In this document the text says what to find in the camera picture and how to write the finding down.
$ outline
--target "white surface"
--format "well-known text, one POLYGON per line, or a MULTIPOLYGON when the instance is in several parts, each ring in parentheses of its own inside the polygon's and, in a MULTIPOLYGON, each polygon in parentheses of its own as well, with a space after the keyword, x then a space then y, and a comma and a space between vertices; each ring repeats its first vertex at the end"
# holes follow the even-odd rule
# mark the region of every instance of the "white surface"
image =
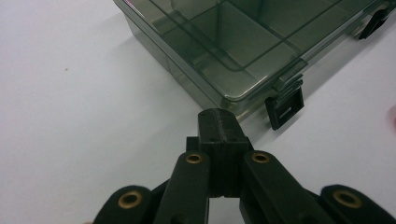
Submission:
MULTIPOLYGON (((167 179, 201 108, 110 1, 0 4, 0 223, 83 223, 127 185, 167 179)), ((305 108, 277 132, 242 123, 299 182, 359 189, 396 217, 396 19, 305 73, 305 108)), ((212 200, 210 223, 242 223, 212 200)))

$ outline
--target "white table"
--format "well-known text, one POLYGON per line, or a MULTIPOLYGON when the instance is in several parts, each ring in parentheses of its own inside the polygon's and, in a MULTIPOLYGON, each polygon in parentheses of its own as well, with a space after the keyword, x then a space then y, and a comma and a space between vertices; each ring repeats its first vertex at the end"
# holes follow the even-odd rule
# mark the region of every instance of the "white table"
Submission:
MULTIPOLYGON (((202 110, 131 35, 112 1, 0 5, 0 222, 83 223, 128 185, 170 177, 202 110)), ((396 17, 306 73, 277 132, 242 124, 307 189, 358 189, 396 217, 396 17)), ((243 223, 236 199, 210 223, 243 223)))

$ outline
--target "plastic storage box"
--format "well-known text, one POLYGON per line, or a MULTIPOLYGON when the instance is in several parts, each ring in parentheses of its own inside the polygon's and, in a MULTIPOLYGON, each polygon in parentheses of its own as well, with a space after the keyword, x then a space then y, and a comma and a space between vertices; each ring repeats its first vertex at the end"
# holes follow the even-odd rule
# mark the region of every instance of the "plastic storage box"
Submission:
POLYGON ((243 119, 266 105, 273 129, 301 107, 302 72, 337 37, 393 0, 115 0, 132 32, 203 108, 243 119))

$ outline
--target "brass insert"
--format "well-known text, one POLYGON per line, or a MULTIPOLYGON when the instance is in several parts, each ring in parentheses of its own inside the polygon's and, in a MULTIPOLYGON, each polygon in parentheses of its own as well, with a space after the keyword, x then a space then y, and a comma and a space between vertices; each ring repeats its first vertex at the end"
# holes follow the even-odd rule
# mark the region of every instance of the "brass insert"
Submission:
POLYGON ((259 162, 259 163, 267 163, 268 161, 270 161, 270 158, 261 152, 253 153, 251 155, 251 159, 253 159, 254 161, 259 162))
POLYGON ((136 207, 139 204, 141 204, 142 200, 143 200, 143 197, 138 191, 131 190, 131 191, 124 193, 119 198, 119 207, 121 207, 123 209, 130 209, 130 208, 136 207))
POLYGON ((191 164, 200 163, 204 160, 200 154, 193 153, 186 157, 186 161, 191 164))
POLYGON ((335 191, 332 196, 338 203, 346 207, 360 208, 362 205, 361 199, 358 196, 345 189, 335 191))

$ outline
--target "transparent box lid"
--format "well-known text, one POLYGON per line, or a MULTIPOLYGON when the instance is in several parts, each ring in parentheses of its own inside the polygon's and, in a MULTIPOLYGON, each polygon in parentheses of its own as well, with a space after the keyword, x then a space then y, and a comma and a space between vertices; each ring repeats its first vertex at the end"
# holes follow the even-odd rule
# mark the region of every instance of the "transparent box lid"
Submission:
POLYGON ((307 62, 332 41, 332 36, 343 33, 347 25, 385 2, 120 1, 128 4, 157 36, 230 102, 243 101, 279 77, 291 64, 307 62))

